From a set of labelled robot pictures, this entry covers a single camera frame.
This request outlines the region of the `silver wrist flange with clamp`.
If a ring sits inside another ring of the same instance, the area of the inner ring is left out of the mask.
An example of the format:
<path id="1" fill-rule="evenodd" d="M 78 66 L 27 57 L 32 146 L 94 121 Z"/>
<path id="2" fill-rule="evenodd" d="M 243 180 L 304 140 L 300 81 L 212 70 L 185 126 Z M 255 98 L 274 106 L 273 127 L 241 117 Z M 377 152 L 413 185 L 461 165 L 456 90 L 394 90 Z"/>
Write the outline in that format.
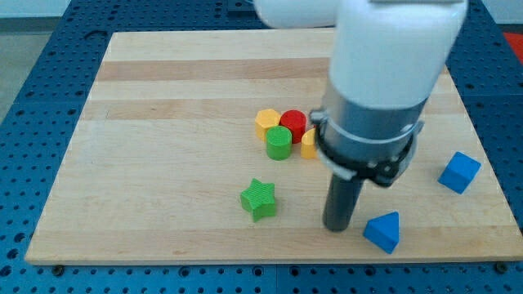
<path id="1" fill-rule="evenodd" d="M 321 106 L 310 112 L 320 160 L 342 180 L 371 180 L 389 187 L 415 154 L 425 100 L 379 108 L 326 87 Z"/>

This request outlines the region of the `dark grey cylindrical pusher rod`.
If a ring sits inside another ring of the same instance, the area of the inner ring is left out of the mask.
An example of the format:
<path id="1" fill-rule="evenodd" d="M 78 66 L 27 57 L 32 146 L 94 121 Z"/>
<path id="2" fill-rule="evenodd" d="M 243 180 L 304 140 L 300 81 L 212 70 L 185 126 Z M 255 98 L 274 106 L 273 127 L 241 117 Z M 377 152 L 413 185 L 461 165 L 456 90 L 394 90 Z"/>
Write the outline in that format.
<path id="1" fill-rule="evenodd" d="M 363 183 L 359 177 L 345 180 L 332 175 L 322 218 L 327 229 L 342 232 L 348 227 Z"/>

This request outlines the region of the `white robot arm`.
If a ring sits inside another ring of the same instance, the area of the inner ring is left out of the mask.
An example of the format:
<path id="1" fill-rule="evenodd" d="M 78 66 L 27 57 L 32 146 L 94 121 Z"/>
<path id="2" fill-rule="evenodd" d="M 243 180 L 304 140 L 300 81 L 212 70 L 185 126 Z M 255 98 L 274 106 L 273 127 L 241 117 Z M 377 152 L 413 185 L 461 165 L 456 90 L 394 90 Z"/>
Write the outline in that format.
<path id="1" fill-rule="evenodd" d="M 331 169 L 324 226 L 347 228 L 363 183 L 389 187 L 408 168 L 422 110 L 467 14 L 465 1 L 254 0 L 274 29 L 332 26 L 327 86 L 310 112 Z"/>

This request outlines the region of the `yellow block behind arm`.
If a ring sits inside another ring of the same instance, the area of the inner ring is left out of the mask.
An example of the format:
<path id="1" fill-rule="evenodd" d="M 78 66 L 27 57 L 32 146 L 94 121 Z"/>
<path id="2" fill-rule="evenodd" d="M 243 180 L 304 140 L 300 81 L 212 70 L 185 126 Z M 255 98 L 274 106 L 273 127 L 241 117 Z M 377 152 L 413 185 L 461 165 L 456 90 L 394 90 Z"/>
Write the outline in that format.
<path id="1" fill-rule="evenodd" d="M 314 128 L 311 128 L 302 135 L 301 157 L 304 159 L 317 158 Z"/>

